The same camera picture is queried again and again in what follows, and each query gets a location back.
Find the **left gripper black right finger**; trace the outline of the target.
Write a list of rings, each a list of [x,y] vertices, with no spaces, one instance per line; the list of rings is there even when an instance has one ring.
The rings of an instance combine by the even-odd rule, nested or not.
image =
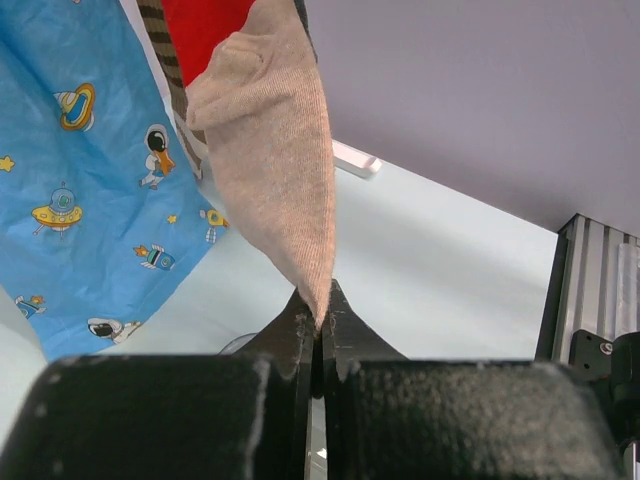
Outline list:
[[[321,330],[331,479],[621,479],[595,394],[548,361],[410,360],[331,289]]]

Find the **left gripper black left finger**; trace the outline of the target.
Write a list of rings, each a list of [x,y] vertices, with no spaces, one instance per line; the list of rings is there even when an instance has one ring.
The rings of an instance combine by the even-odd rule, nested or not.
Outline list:
[[[228,355],[60,359],[1,452],[5,479],[305,479],[314,322],[299,295]]]

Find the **beige red reindeer sock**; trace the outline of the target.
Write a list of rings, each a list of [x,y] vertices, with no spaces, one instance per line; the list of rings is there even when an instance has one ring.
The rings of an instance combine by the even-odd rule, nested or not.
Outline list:
[[[329,115],[300,1],[167,1],[188,127],[204,135],[233,226],[317,323],[335,257]]]

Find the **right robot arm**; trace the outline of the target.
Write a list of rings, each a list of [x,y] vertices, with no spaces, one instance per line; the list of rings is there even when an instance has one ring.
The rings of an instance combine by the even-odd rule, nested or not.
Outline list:
[[[630,479],[639,477],[639,334],[573,334],[569,364],[595,392]]]

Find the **clear plastic bin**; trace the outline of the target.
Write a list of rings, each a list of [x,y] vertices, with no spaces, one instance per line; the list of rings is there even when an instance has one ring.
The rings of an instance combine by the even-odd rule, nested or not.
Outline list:
[[[256,337],[256,333],[247,333],[241,335],[230,342],[228,342],[219,352],[219,355],[232,355],[238,350],[242,349],[247,343]]]

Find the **blue space-print cloth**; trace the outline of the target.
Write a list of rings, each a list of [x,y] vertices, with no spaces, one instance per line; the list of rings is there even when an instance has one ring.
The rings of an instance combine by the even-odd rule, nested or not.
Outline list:
[[[1,5],[1,284],[45,356],[123,342],[225,232],[117,1]]]

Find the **brown striped sock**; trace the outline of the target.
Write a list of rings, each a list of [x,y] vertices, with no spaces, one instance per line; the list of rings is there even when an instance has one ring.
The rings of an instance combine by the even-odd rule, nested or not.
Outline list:
[[[207,154],[204,134],[186,125],[187,96],[176,49],[172,42],[164,8],[160,0],[137,0],[147,35],[168,83],[171,111],[178,138],[185,150],[194,176],[203,178],[203,161]]]

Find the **aluminium frame post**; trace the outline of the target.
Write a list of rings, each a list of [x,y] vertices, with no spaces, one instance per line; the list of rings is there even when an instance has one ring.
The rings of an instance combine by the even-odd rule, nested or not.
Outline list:
[[[574,333],[639,330],[639,238],[580,214],[558,232],[537,359],[569,361]]]

